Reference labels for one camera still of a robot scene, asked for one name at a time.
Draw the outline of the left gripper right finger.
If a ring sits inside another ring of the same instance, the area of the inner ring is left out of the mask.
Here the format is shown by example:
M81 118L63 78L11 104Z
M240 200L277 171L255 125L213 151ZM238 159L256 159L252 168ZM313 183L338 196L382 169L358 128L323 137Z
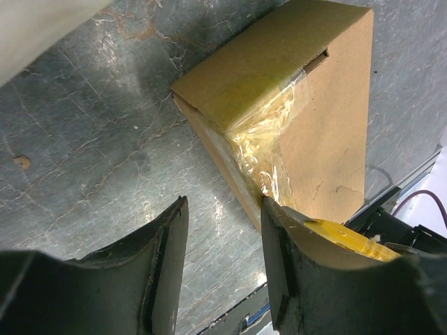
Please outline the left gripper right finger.
M381 261L261 205L272 323L281 334L445 334L446 256Z

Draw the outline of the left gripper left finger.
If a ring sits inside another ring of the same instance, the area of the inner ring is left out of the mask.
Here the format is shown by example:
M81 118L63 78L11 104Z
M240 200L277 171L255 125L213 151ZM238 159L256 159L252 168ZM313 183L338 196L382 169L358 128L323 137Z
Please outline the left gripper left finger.
M189 229L182 196L82 259L1 252L2 334L174 334Z

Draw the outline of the yellow utility knife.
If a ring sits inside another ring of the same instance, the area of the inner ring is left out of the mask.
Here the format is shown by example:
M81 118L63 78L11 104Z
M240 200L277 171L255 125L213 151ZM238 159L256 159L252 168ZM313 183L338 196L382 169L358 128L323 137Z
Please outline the yellow utility knife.
M392 251L388 247L368 239L339 223L316 219L312 221L306 220L304 225L328 241L371 259L390 262L400 256L399 253Z

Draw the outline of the brown cardboard express box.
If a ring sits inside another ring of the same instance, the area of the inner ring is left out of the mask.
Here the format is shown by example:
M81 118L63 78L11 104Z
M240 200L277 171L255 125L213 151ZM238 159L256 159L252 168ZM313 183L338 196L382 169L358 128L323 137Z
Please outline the brown cardboard express box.
M254 226L265 196L337 223L363 205L373 26L368 7L287 1L172 84Z

